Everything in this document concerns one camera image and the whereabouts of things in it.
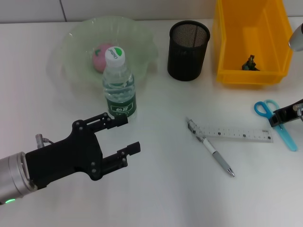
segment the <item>pink ball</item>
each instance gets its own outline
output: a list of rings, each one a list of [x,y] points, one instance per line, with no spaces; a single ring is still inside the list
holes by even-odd
[[[93,52],[93,65],[98,72],[103,73],[106,62],[105,62],[105,51],[114,45],[112,44],[101,44]]]

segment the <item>ruler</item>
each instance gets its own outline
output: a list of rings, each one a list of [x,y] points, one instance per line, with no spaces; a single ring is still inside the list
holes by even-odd
[[[187,123],[196,131],[197,136],[273,143],[273,137],[270,130],[241,129],[233,127],[198,127],[192,120],[188,121]]]

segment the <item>white pen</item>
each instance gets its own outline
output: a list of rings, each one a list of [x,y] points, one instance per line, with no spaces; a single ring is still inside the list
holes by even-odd
[[[227,171],[231,176],[235,176],[231,167],[227,162],[223,159],[220,153],[212,146],[212,144],[208,141],[208,139],[202,134],[198,126],[192,121],[187,119],[187,126],[189,130],[195,135],[195,137],[204,144],[206,149],[213,155],[216,161],[222,166],[222,168]]]

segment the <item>white table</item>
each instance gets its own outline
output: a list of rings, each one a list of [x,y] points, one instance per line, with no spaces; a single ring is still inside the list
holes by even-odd
[[[303,18],[290,18],[293,28]],[[212,20],[201,20],[210,29]],[[289,76],[264,89],[232,89],[215,81],[212,40],[202,74],[180,82],[167,73],[169,29],[176,21],[142,22],[154,33],[158,69],[137,90],[138,116],[97,133],[104,156],[139,141],[127,168],[93,182],[83,173],[60,179],[0,206],[1,226],[19,227],[301,227],[303,124],[286,128],[300,150],[274,143],[211,140],[236,174],[230,178],[195,140],[185,116],[201,125],[269,128],[257,101],[281,107],[303,97],[303,53]],[[60,93],[45,68],[55,46],[77,23],[0,25],[0,158],[36,148],[35,135],[59,141],[77,119],[106,111],[102,99]]]

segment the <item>black mesh pen holder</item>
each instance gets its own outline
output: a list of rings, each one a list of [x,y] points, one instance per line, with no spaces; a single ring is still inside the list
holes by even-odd
[[[181,81],[196,79],[201,73],[210,39],[208,28],[199,22],[185,20],[176,23],[169,36],[169,74]]]

